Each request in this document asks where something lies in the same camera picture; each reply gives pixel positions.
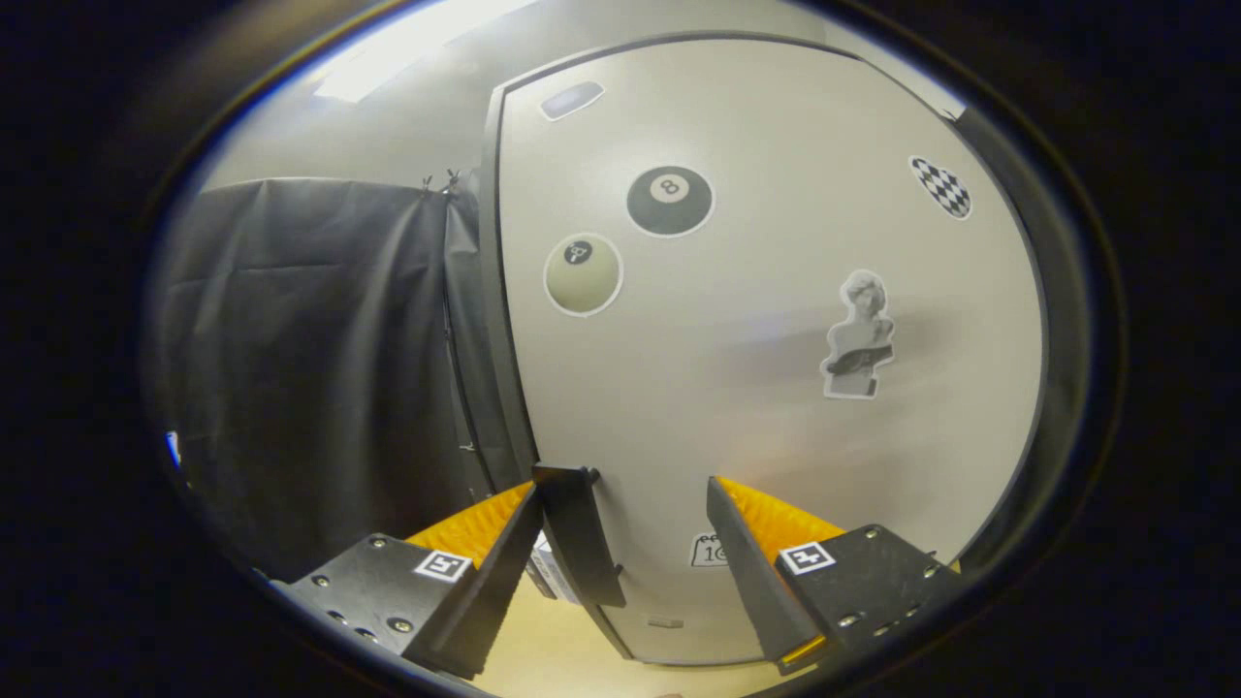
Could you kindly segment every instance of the black and white checkered pattern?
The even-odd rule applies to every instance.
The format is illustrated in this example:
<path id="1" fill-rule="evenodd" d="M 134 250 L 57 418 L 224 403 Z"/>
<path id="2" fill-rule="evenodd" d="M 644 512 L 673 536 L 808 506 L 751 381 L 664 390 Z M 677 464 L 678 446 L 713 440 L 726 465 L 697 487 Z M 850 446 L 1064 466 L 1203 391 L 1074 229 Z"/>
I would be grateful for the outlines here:
<path id="1" fill-rule="evenodd" d="M 964 220 L 969 216 L 969 190 L 951 171 L 932 165 L 922 158 L 910 158 L 910 169 L 949 216 Z"/>

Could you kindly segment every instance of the wall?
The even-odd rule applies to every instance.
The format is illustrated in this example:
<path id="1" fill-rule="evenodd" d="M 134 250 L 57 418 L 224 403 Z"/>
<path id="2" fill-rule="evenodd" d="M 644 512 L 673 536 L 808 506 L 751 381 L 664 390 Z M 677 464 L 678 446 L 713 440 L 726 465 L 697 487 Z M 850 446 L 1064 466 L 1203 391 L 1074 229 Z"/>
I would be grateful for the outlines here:
<path id="1" fill-rule="evenodd" d="M 540 0 L 469 32 L 359 103 L 295 79 L 225 142 L 205 189 L 273 176 L 421 186 L 477 166 L 493 89 L 561 57 L 653 34 L 743 30 L 822 41 L 823 19 L 773 0 Z"/>

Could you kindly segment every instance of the billiard ball sticker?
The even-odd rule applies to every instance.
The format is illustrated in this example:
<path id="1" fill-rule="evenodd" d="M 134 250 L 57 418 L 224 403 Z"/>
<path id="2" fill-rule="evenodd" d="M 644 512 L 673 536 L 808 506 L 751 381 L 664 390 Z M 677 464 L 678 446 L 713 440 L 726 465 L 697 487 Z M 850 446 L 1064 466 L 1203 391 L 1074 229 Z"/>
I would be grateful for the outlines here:
<path id="1" fill-rule="evenodd" d="M 699 173 L 676 165 L 647 170 L 629 186 L 629 217 L 655 237 L 678 237 L 702 227 L 715 193 Z"/>
<path id="2" fill-rule="evenodd" d="M 566 237 L 544 265 L 544 291 L 566 315 L 588 318 L 616 301 L 624 265 L 612 242 L 593 232 Z"/>
<path id="3" fill-rule="evenodd" d="M 849 317 L 828 330 L 831 355 L 819 365 L 827 379 L 824 397 L 872 400 L 879 389 L 876 369 L 892 360 L 896 324 L 887 317 L 887 291 L 879 274 L 858 270 L 840 287 Z"/>

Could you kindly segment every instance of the small label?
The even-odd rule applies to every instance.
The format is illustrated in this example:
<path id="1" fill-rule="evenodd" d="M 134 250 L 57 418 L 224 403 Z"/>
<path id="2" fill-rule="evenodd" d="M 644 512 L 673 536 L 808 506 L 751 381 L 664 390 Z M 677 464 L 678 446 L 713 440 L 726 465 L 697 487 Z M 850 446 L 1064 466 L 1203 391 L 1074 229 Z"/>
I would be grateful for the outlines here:
<path id="1" fill-rule="evenodd" d="M 822 570 L 836 564 L 831 559 L 831 555 L 828 555 L 828 551 L 818 543 L 786 548 L 779 551 L 779 556 L 784 558 L 784 564 L 788 565 L 789 571 L 793 574 L 813 573 L 814 570 Z"/>
<path id="2" fill-rule="evenodd" d="M 724 554 L 724 545 L 715 533 L 700 533 L 694 537 L 694 548 L 690 551 L 691 568 L 724 568 L 728 565 L 728 556 Z"/>
<path id="3" fill-rule="evenodd" d="M 444 553 L 442 550 L 434 550 L 427 555 L 427 559 L 422 560 L 422 563 L 413 569 L 413 574 L 421 574 L 422 576 L 429 576 L 431 579 L 438 579 L 439 581 L 453 582 L 465 574 L 465 568 L 472 563 L 473 560 L 469 558 L 453 555 L 452 553 Z"/>

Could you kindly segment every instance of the gray curtain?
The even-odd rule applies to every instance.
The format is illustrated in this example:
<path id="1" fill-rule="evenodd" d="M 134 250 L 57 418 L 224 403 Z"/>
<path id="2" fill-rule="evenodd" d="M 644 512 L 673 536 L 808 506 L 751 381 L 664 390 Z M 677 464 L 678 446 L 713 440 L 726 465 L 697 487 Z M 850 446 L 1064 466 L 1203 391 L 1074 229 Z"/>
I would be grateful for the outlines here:
<path id="1" fill-rule="evenodd" d="M 488 489 L 453 416 L 446 289 L 468 313 L 478 283 L 477 215 L 454 197 L 273 179 L 206 191 L 170 226 L 163 419 L 194 497 L 272 578 L 367 533 L 412 534 Z M 463 324 L 464 353 L 485 351 Z M 474 411 L 490 433 L 491 412 Z"/>

